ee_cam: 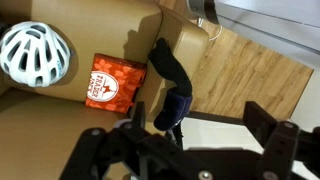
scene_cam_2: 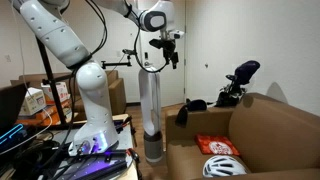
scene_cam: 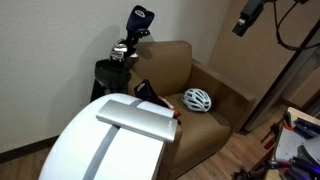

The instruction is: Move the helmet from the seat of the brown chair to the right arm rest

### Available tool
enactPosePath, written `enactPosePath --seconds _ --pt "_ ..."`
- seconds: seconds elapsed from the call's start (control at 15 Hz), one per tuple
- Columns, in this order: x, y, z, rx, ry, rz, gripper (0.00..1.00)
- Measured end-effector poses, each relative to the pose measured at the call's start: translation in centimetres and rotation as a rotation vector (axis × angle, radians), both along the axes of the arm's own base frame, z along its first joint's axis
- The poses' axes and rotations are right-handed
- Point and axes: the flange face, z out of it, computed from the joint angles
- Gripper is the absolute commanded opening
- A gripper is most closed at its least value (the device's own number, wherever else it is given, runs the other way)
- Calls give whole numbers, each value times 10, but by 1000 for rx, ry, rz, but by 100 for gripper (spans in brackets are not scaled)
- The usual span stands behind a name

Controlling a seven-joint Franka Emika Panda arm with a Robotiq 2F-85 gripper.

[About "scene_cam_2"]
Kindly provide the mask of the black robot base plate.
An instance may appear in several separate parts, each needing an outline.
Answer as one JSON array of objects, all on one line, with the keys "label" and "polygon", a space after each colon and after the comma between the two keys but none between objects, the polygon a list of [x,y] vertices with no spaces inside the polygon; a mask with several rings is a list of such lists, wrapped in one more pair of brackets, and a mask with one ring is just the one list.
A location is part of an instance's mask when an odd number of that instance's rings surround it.
[{"label": "black robot base plate", "polygon": [[50,180],[115,180],[133,162],[125,149],[65,160]]}]

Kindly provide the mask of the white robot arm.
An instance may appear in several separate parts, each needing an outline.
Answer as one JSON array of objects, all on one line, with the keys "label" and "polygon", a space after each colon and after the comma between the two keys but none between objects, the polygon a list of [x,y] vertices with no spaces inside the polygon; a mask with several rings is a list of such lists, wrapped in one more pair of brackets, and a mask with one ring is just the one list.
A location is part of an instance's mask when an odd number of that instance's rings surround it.
[{"label": "white robot arm", "polygon": [[[183,33],[174,25],[174,5],[158,0],[147,10],[139,10],[126,0],[92,0],[133,21],[139,29],[160,33],[157,40],[166,59],[176,55],[175,40]],[[68,153],[71,156],[98,154],[118,142],[109,100],[105,71],[93,59],[82,41],[61,17],[69,0],[9,0],[35,36],[68,69],[76,72],[76,82],[84,105],[87,122],[76,132]]]}]

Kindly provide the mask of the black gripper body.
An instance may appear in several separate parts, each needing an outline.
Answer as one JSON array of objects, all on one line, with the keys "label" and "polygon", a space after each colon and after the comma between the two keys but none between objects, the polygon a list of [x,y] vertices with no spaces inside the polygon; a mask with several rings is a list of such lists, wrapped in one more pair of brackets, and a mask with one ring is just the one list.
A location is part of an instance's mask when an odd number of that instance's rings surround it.
[{"label": "black gripper body", "polygon": [[174,40],[152,39],[149,44],[155,48],[163,49],[164,56],[173,56],[176,54],[176,43]]}]

